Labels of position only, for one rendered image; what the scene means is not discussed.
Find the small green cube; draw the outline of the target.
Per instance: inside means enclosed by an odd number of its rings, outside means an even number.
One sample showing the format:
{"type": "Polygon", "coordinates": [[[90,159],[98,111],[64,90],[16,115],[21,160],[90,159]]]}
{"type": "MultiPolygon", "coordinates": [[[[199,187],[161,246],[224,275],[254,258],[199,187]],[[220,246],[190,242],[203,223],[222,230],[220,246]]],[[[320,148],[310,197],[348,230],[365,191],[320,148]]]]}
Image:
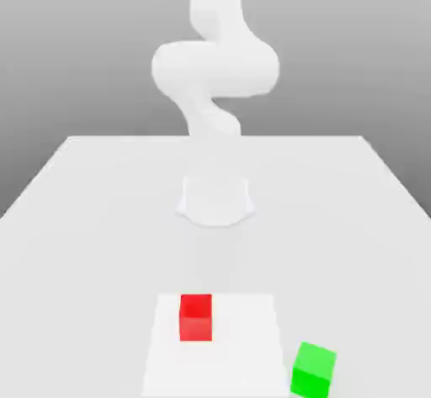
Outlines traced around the small green cube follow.
{"type": "Polygon", "coordinates": [[[302,342],[295,357],[290,392],[302,398],[328,398],[337,354],[302,342]]]}

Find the small red cube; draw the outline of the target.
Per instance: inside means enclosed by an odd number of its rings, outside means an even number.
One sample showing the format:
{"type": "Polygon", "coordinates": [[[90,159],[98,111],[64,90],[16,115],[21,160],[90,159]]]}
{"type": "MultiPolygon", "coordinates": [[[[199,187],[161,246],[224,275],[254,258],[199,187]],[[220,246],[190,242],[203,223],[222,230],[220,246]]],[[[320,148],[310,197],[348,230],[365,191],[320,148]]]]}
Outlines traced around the small red cube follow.
{"type": "Polygon", "coordinates": [[[182,342],[212,340],[212,295],[181,295],[179,338],[182,342]]]}

